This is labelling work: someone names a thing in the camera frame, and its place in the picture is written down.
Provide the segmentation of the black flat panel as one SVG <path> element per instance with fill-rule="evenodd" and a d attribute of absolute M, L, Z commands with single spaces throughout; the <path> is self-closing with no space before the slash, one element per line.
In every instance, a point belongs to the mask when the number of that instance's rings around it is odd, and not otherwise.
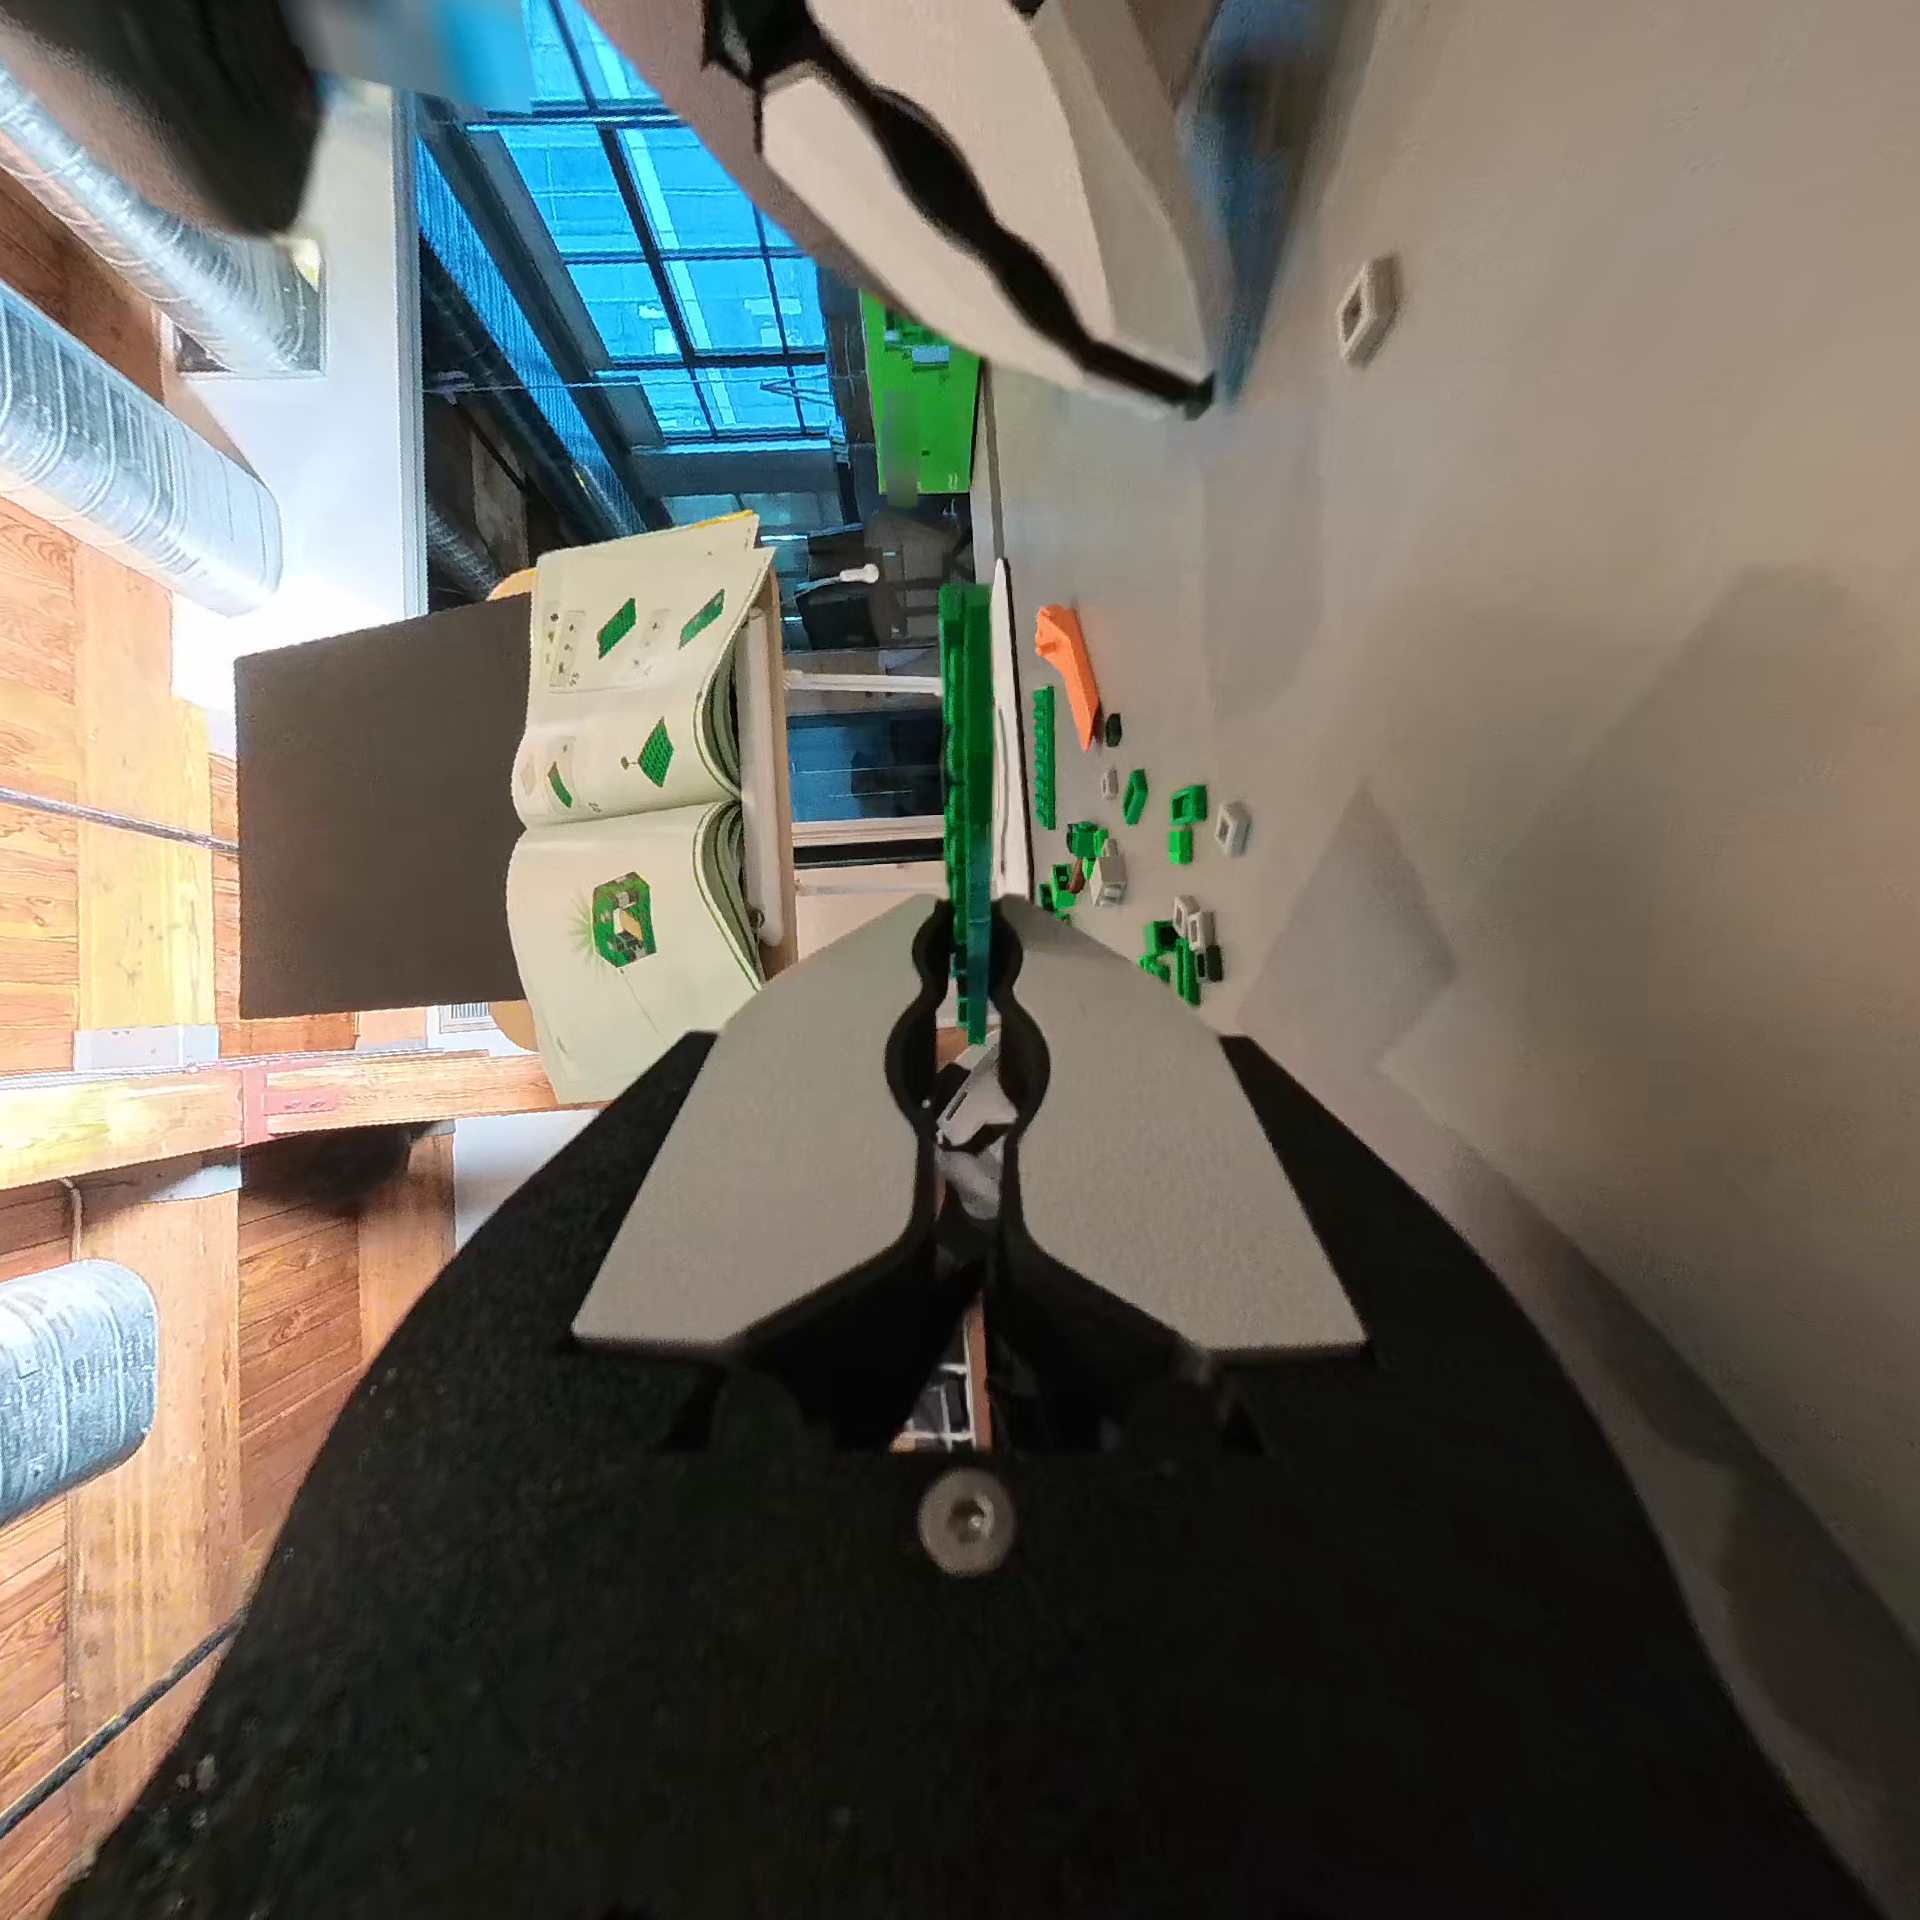
<path fill-rule="evenodd" d="M 524 999 L 530 631 L 507 594 L 235 660 L 241 1018 Z"/>

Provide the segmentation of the black metal rod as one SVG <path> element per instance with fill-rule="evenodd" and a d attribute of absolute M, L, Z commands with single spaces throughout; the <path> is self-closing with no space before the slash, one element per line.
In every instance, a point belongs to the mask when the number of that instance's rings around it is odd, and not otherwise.
<path fill-rule="evenodd" d="M 122 1735 L 132 1730 L 153 1707 L 180 1689 L 190 1676 L 224 1651 L 224 1646 L 244 1628 L 250 1612 L 250 1603 L 237 1606 L 233 1617 L 212 1628 L 205 1638 L 192 1646 L 192 1651 L 188 1651 L 178 1662 L 166 1667 L 166 1671 L 147 1685 L 122 1713 L 96 1726 L 84 1739 L 70 1747 L 57 1765 L 41 1773 L 32 1788 L 6 1804 L 2 1813 L 2 1837 L 10 1837 L 38 1807 L 52 1801 L 52 1796 L 73 1782 L 89 1763 L 101 1757 Z"/>

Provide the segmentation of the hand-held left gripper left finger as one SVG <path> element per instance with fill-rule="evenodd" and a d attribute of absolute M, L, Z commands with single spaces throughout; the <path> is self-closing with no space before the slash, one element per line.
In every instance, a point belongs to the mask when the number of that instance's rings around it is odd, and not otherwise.
<path fill-rule="evenodd" d="M 923 1086 L 954 908 L 908 897 L 716 1035 L 580 1310 L 589 1348 L 850 1361 L 954 1319 Z"/>

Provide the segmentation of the orange brick separator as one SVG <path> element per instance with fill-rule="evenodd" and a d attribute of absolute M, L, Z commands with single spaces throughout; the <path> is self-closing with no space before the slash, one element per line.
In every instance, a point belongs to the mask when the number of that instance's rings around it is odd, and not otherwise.
<path fill-rule="evenodd" d="M 1044 666 L 1064 679 L 1072 727 L 1083 751 L 1101 738 L 1101 697 L 1080 615 L 1069 606 L 1038 610 L 1036 647 Z"/>

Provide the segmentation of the large blue-lit window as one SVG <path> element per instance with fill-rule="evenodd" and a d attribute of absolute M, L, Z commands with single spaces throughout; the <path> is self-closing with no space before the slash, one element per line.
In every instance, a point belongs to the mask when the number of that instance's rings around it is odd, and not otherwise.
<path fill-rule="evenodd" d="M 424 396 L 576 538 L 888 505 L 857 289 L 762 213 L 586 4 L 520 4 L 530 101 L 413 101 Z"/>

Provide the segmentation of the silver ventilation duct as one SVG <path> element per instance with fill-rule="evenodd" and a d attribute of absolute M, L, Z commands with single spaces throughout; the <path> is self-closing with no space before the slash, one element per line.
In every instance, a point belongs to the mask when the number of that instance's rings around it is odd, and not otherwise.
<path fill-rule="evenodd" d="M 82 1259 L 2 1285 L 2 1523 L 120 1467 L 149 1438 L 160 1314 L 145 1278 Z"/>
<path fill-rule="evenodd" d="M 2 494 L 208 612 L 253 612 L 282 588 L 274 494 L 12 289 Z"/>
<path fill-rule="evenodd" d="M 186 343 L 182 367 L 246 379 L 318 378 L 323 289 L 285 247 L 233 238 L 142 198 L 2 73 L 2 167 Z"/>

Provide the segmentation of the pile of small lego pieces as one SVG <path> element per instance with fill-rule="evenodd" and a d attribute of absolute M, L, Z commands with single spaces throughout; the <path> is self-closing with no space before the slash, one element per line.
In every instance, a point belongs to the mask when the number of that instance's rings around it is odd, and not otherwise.
<path fill-rule="evenodd" d="M 1200 781 L 1157 789 L 1144 765 L 1104 758 L 1092 802 L 1053 831 L 1036 900 L 1066 926 L 1128 921 L 1138 971 L 1200 1009 L 1225 986 L 1230 961 L 1205 863 L 1243 857 L 1252 827 L 1243 801 L 1224 801 Z M 1120 906 L 1097 906 L 1091 891 L 1092 862 L 1109 838 L 1128 857 L 1129 893 Z"/>

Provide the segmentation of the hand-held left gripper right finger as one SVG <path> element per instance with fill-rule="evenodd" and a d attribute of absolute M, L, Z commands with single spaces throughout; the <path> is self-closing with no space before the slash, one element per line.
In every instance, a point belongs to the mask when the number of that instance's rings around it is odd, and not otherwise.
<path fill-rule="evenodd" d="M 1003 903 L 1017 1246 L 1214 1361 L 1354 1356 L 1363 1321 L 1221 1035 L 1036 903 Z"/>

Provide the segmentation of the small white square frame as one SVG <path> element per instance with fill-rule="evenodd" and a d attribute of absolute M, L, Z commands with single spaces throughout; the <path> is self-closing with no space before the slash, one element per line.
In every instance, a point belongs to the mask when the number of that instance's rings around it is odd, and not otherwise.
<path fill-rule="evenodd" d="M 1336 307 L 1336 348 L 1349 367 L 1365 367 L 1402 309 L 1402 263 L 1394 254 L 1363 260 Z"/>

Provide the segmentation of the open instruction booklet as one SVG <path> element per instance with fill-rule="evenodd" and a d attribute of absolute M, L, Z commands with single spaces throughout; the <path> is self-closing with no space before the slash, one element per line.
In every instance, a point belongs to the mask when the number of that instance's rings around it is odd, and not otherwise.
<path fill-rule="evenodd" d="M 784 967 L 780 615 L 753 511 L 534 566 L 505 903 L 564 1108 L 608 1105 Z"/>

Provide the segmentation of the wooden pillar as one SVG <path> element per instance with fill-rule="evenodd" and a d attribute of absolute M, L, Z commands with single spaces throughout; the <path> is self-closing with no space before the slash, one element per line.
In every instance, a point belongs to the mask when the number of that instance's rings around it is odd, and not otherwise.
<path fill-rule="evenodd" d="M 178 1073 L 10 1075 L 2 1188 L 388 1124 L 587 1113 L 526 1051 L 306 1051 Z"/>

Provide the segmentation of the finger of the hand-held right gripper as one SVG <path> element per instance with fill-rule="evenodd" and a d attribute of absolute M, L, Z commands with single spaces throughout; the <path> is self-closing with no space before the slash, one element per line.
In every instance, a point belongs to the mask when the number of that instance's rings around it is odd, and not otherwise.
<path fill-rule="evenodd" d="M 1104 381 L 1044 334 L 1033 321 L 1040 297 L 1008 292 L 987 260 L 987 219 L 954 157 L 915 116 L 877 106 L 811 21 L 811 4 L 842 2 L 587 9 L 753 203 L 788 225 L 817 263 L 888 297 L 992 367 L 1158 414 L 1205 414 L 1217 371 L 1212 381 Z M 1064 4 L 1131 9 L 1182 140 L 1182 99 L 1218 4 Z M 1217 225 L 1187 172 L 1217 250 L 1218 358 Z"/>
<path fill-rule="evenodd" d="M 1217 250 L 1128 4 L 842 2 L 811 21 L 915 116 L 987 219 L 984 252 L 1104 381 L 1212 381 Z"/>

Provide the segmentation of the green lego baseplate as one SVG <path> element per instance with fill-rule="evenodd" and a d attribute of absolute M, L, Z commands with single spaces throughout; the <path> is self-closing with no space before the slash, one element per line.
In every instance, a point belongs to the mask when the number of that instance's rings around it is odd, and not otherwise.
<path fill-rule="evenodd" d="M 955 1021 L 970 1044 L 990 1027 L 992 986 L 992 593 L 973 583 L 940 590 L 945 705 L 945 869 L 950 903 Z"/>

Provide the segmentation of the green lego box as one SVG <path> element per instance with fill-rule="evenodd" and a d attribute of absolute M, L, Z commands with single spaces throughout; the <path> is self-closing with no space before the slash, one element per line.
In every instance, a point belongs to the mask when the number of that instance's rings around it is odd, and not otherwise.
<path fill-rule="evenodd" d="M 882 497 L 904 507 L 921 497 L 971 490 L 976 355 L 932 327 L 860 297 L 861 343 Z"/>

